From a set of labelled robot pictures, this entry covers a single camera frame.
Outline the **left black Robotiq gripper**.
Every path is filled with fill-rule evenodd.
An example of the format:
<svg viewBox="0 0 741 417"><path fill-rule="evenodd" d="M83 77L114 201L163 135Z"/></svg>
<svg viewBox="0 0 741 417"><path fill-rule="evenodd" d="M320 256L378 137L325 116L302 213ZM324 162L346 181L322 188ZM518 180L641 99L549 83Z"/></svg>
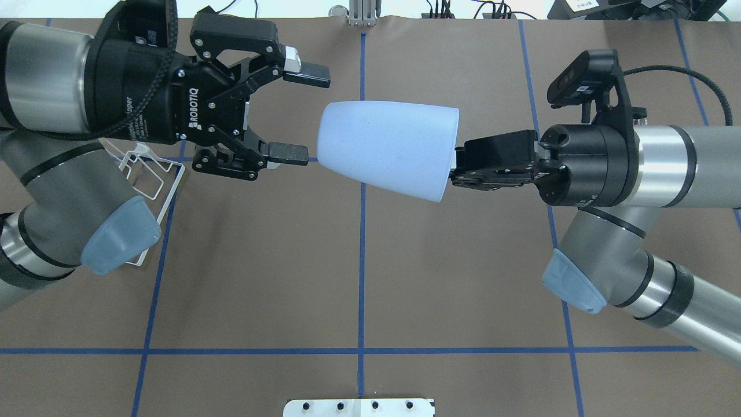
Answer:
<svg viewBox="0 0 741 417"><path fill-rule="evenodd" d="M250 63L227 65L225 51L255 53L283 80L320 88L330 71L281 44L272 21L198 11L189 39L195 53L177 52L175 1L120 1L93 38L93 133L157 144L196 144L192 169L254 181L273 164L307 166L304 145L265 142L243 129Z"/></svg>

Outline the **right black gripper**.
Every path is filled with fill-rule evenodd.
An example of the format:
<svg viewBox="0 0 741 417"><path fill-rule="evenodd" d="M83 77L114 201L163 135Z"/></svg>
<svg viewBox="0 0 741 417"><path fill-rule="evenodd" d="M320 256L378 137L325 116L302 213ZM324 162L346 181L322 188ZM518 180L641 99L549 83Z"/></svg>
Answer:
<svg viewBox="0 0 741 417"><path fill-rule="evenodd" d="M450 182L495 191L534 182L535 130L469 140L454 150ZM537 189L551 206L611 207L630 195L637 178L633 137L601 125L556 125L539 142Z"/></svg>

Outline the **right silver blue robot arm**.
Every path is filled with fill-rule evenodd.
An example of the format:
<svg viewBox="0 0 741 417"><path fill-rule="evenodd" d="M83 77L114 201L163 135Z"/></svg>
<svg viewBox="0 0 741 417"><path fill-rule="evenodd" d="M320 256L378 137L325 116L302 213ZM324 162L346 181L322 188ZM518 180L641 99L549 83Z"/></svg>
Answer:
<svg viewBox="0 0 741 417"><path fill-rule="evenodd" d="M649 253L664 208L739 208L739 128L558 125L469 140L453 185L481 191L534 183L548 205L577 208L543 285L596 314L633 319L739 365L739 297Z"/></svg>

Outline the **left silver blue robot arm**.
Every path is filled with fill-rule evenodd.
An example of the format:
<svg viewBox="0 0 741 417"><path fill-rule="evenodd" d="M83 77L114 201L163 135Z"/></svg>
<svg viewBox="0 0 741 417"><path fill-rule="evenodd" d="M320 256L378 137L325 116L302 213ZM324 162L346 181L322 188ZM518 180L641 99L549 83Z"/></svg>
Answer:
<svg viewBox="0 0 741 417"><path fill-rule="evenodd" d="M156 244L160 225L102 139L196 146L201 173L252 181L308 164L248 121L260 87L327 88L330 71L281 44L272 21L196 13L177 52L175 1L120 1L95 35L2 24L2 160L32 203L2 214L2 310L85 266L105 275Z"/></svg>

